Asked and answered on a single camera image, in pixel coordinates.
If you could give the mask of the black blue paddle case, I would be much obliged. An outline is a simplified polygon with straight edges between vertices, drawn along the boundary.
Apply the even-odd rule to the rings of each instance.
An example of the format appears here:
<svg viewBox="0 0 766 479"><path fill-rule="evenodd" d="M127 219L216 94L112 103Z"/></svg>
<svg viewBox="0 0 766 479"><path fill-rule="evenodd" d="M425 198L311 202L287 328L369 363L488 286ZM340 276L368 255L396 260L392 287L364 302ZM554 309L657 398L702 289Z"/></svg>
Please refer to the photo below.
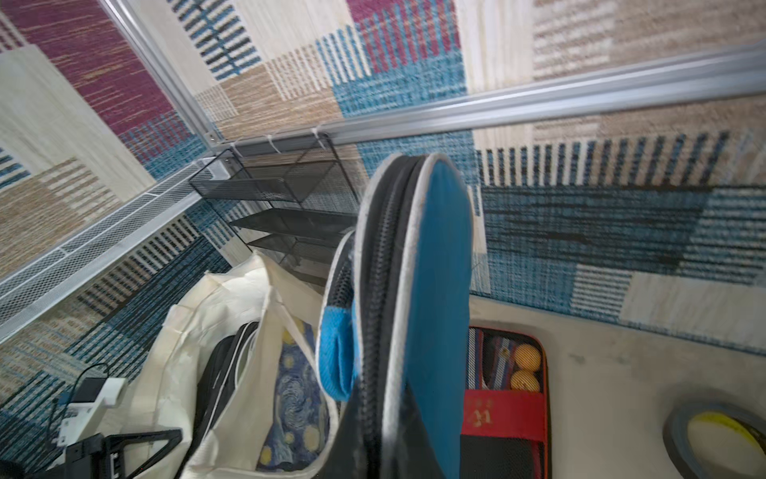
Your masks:
<svg viewBox="0 0 766 479"><path fill-rule="evenodd" d="M460 474L473 210L442 154L376 170L325 287L315 360L342 404L321 478Z"/></svg>

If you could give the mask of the white canvas starry night bag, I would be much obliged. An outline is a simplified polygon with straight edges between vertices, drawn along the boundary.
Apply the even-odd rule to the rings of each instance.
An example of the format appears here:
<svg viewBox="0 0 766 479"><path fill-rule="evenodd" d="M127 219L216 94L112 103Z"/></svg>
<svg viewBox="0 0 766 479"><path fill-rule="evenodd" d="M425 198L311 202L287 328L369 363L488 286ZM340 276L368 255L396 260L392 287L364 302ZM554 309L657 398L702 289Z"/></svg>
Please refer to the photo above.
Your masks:
<svg viewBox="0 0 766 479"><path fill-rule="evenodd" d="M318 382L320 294L255 253L207 273L173 305L136 380L127 433L175 430L128 449L140 478L177 478L192 442L197 383L219 341L259 322L237 365L237 388L180 478L315 478L340 424Z"/></svg>

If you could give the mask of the black red paddle case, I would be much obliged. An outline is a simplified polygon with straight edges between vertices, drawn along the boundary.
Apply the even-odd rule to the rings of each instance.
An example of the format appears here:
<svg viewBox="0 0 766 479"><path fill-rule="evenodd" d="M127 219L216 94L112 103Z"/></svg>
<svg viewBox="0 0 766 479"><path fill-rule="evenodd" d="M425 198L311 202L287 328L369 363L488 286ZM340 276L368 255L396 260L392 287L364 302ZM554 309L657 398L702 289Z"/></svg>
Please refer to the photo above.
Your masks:
<svg viewBox="0 0 766 479"><path fill-rule="evenodd" d="M512 390L520 344L542 353L534 372L540 392ZM547 355L532 335L471 327L461 435L462 478L551 478L552 440Z"/></svg>

